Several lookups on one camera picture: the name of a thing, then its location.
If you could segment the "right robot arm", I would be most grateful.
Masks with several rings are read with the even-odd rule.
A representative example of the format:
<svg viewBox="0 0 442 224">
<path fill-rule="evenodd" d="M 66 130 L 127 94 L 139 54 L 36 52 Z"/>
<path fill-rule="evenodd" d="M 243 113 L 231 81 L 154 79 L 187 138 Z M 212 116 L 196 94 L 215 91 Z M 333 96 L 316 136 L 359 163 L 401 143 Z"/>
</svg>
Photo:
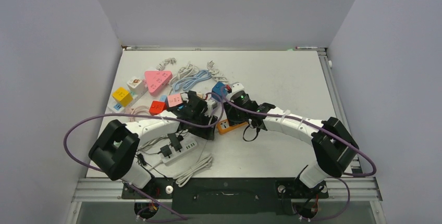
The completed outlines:
<svg viewBox="0 0 442 224">
<path fill-rule="evenodd" d="M 342 122 L 330 117 L 316 120 L 292 114 L 273 104 L 258 105 L 244 91 L 223 96 L 240 122 L 264 131 L 279 132 L 311 145 L 316 160 L 297 176 L 295 192 L 307 197 L 328 177 L 341 177 L 357 154 L 359 146 Z"/>
</svg>

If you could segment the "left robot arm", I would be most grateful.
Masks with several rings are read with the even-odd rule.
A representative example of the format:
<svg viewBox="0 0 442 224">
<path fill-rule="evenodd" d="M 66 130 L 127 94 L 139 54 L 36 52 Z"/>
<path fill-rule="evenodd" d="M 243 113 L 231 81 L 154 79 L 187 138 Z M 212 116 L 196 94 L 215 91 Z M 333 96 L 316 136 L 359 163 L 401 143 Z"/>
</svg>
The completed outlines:
<svg viewBox="0 0 442 224">
<path fill-rule="evenodd" d="M 219 117 L 209 110 L 208 101 L 190 92 L 182 106 L 175 106 L 154 116 L 142 116 L 141 120 L 122 123 L 110 121 L 89 151 L 89 158 L 111 180 L 122 180 L 135 186 L 142 198 L 155 192 L 154 176 L 136 161 L 136 154 L 147 141 L 167 137 L 169 145 L 159 153 L 164 164 L 181 158 L 195 148 L 194 141 L 182 143 L 181 131 L 197 137 L 213 140 Z"/>
</svg>

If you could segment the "orange power strip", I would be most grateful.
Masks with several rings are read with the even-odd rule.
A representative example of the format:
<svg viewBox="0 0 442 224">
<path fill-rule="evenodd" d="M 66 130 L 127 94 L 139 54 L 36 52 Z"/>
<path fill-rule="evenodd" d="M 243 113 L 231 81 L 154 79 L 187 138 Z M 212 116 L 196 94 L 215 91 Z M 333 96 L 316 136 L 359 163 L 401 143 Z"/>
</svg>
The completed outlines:
<svg viewBox="0 0 442 224">
<path fill-rule="evenodd" d="M 223 135 L 223 134 L 226 134 L 226 133 L 231 132 L 233 130 L 236 130 L 236 129 L 240 128 L 240 127 L 243 127 L 245 125 L 247 125 L 246 122 L 234 123 L 233 125 L 230 125 L 229 121 L 227 119 L 225 119 L 225 120 L 220 121 L 216 125 L 216 127 L 217 127 L 217 130 L 218 130 L 218 133 L 220 135 Z"/>
</svg>

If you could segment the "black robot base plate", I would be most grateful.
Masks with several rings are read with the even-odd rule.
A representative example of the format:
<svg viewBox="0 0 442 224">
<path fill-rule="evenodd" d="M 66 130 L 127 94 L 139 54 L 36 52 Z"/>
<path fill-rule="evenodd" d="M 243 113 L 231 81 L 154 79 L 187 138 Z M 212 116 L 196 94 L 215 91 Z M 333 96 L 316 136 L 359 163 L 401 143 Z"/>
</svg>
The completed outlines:
<svg viewBox="0 0 442 224">
<path fill-rule="evenodd" d="M 125 200 L 144 200 L 146 195 L 182 215 L 258 214 L 291 212 L 291 201 L 311 206 L 316 199 L 327 199 L 327 185 L 322 181 L 313 189 L 295 178 L 194 178 L 179 187 L 172 179 L 156 178 L 142 189 L 124 186 Z"/>
</svg>

